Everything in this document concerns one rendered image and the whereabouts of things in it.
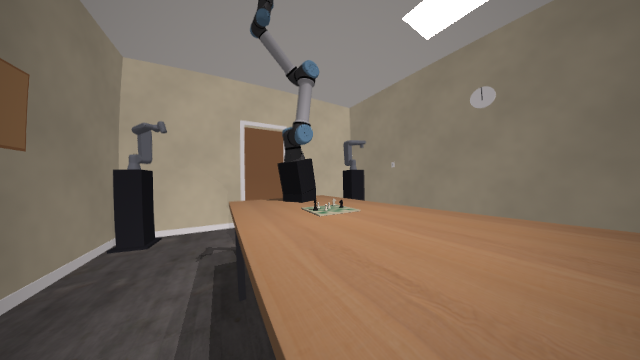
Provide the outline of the green and white chessboard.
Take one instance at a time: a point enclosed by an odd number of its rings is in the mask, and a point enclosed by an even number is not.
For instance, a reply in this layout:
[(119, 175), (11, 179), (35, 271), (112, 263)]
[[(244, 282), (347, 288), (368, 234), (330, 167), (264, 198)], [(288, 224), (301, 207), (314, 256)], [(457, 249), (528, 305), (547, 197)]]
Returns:
[[(313, 213), (317, 216), (326, 216), (326, 215), (334, 215), (334, 214), (341, 214), (341, 213), (349, 213), (349, 212), (356, 212), (356, 211), (360, 211), (360, 209), (355, 209), (355, 208), (351, 208), (351, 207), (346, 207), (343, 206), (343, 208), (340, 208), (340, 205), (336, 206), (332, 206), (330, 205), (331, 209), (328, 209), (328, 211), (324, 211), (325, 209), (325, 205), (324, 206), (319, 206), (320, 208), (317, 211), (313, 211), (314, 206), (313, 207), (303, 207), (301, 209), (308, 211), (310, 213)], [(348, 211), (348, 212), (347, 212)]]

